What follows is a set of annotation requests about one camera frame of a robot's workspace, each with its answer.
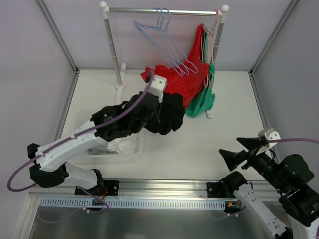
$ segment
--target black garment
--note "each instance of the black garment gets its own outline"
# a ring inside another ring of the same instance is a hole
[[[184,114],[183,96],[178,93],[171,95],[164,92],[159,120],[146,124],[145,128],[152,133],[166,135],[171,130],[176,131],[181,127]]]

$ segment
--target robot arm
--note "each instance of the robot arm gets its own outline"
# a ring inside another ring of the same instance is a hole
[[[280,164],[277,164],[274,159],[265,154],[275,145],[268,143],[268,140],[279,138],[279,134],[272,128],[265,129],[259,133],[257,138],[237,138],[237,141],[245,146],[248,152],[243,150],[234,153],[223,149],[219,152],[230,171],[236,169],[240,163],[247,161],[241,167],[242,169],[253,167],[281,194],[279,202],[290,217],[295,239],[314,239],[319,227],[319,194],[307,185],[314,178],[314,174],[300,155],[287,156]],[[289,230],[280,234],[285,228],[284,224],[275,219],[249,186],[244,183],[229,186],[238,182],[240,178],[238,174],[241,175],[239,172],[233,172],[225,177],[223,185],[219,185],[218,190],[227,191],[228,194],[233,193],[241,200],[258,217],[270,238],[274,236],[275,238],[292,238]]]
[[[30,178],[40,187],[48,188],[60,184],[81,186],[94,195],[100,195],[104,189],[104,182],[99,170],[86,170],[76,167],[67,161],[96,145],[105,144],[116,138],[126,137],[138,133],[148,122],[158,120],[166,79],[155,75],[148,93],[142,101],[126,116],[108,126],[93,129],[123,113],[143,93],[134,95],[130,101],[117,106],[106,106],[96,112],[81,127],[74,132],[48,145],[28,146],[30,159],[40,155],[30,167]]]

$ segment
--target table surface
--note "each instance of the table surface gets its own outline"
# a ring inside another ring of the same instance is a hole
[[[142,70],[127,70],[122,100],[143,90]],[[116,76],[113,70],[81,70],[62,135],[72,132],[79,114],[114,105]],[[182,127],[168,135],[143,129],[141,150],[132,155],[77,156],[70,162],[96,168],[105,178],[219,180],[230,172],[219,149],[244,149],[237,137],[257,137],[263,129],[247,72],[217,71],[213,118],[203,113],[184,116]],[[264,180],[254,169],[241,170],[247,180]]]

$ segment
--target slotted metal strip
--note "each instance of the slotted metal strip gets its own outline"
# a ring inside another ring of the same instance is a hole
[[[49,207],[90,207],[92,198],[53,198],[42,197],[41,206]],[[187,210],[225,210],[224,201],[216,200],[148,200],[148,199],[121,199],[106,198],[104,201],[110,208],[136,208],[136,209],[187,209]]]

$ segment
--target green cloth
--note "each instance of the green cloth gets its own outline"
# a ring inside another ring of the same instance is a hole
[[[204,53],[204,59],[206,59],[206,46],[207,46],[207,34],[204,33],[204,41],[203,41],[203,53]],[[215,65],[210,62],[209,64],[209,82],[212,85],[213,84],[213,77],[215,75]],[[203,86],[202,91],[195,96],[193,100],[189,103],[187,109],[186,109],[186,115],[189,117],[195,117],[205,110],[210,110],[213,107],[215,101],[215,94],[212,93],[212,88],[210,86]]]

